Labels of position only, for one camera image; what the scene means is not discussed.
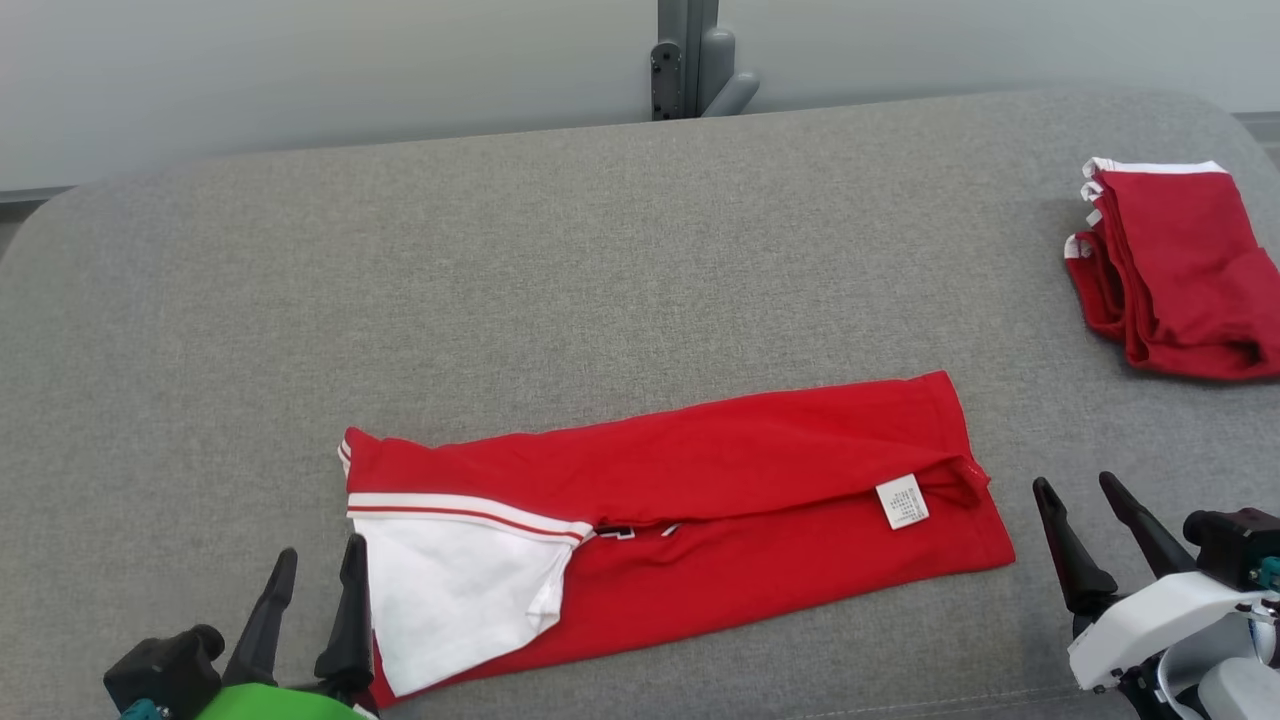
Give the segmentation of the red white Bulls jersey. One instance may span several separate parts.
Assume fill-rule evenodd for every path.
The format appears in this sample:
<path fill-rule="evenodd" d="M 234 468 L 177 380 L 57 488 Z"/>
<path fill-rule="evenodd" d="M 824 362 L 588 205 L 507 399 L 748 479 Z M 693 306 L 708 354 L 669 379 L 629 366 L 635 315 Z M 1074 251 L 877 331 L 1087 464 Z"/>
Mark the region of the red white Bulls jersey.
<path fill-rule="evenodd" d="M 339 455 L 384 708 L 1015 559 L 943 372 Z"/>
<path fill-rule="evenodd" d="M 1083 167 L 1088 227 L 1064 261 L 1085 324 L 1130 366 L 1202 380 L 1280 378 L 1280 266 L 1216 161 Z"/>

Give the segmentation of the grey metal post bracket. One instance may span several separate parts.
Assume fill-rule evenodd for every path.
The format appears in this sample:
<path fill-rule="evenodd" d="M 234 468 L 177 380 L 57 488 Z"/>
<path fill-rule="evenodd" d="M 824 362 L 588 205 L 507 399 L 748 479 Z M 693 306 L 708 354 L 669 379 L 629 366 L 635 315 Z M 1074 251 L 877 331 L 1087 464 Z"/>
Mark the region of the grey metal post bracket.
<path fill-rule="evenodd" d="M 721 0 L 655 0 L 649 54 L 653 120 L 698 117 L 701 36 L 718 27 Z"/>

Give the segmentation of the grey rounded post bracket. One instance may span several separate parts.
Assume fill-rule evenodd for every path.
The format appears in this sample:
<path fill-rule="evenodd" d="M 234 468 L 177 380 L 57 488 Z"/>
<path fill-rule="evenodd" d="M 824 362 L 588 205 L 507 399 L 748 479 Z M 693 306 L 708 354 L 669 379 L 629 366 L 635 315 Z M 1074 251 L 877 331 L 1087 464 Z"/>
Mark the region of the grey rounded post bracket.
<path fill-rule="evenodd" d="M 722 27 L 701 36 L 698 117 L 736 117 L 755 97 L 760 76 L 736 68 L 736 37 Z"/>

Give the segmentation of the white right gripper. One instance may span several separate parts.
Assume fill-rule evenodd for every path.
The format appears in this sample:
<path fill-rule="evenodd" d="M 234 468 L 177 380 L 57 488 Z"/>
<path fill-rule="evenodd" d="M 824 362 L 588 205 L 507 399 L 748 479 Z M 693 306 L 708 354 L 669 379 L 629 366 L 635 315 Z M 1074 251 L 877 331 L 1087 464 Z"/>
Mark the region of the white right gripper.
<path fill-rule="evenodd" d="M 1032 482 L 1066 610 L 1103 612 L 1068 648 L 1069 667 L 1084 691 L 1116 687 L 1115 670 L 1124 673 L 1266 597 L 1194 571 L 1192 555 L 1111 471 L 1100 473 L 1100 488 L 1157 578 L 1112 607 L 1117 583 L 1092 559 L 1051 483 L 1043 477 Z"/>

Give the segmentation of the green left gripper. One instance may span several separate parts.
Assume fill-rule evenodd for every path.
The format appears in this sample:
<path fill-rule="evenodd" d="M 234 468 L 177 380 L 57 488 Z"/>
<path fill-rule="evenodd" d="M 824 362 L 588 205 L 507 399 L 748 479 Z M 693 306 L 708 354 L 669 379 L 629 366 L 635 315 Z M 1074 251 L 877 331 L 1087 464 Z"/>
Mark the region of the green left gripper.
<path fill-rule="evenodd" d="M 325 694 L 276 687 L 276 651 L 298 565 L 292 547 L 279 552 L 261 594 L 221 674 L 223 688 L 195 720 L 376 720 L 376 715 L 326 696 L 358 696 L 374 679 L 369 598 L 369 551 L 352 534 L 339 569 L 340 598 L 314 675 Z"/>

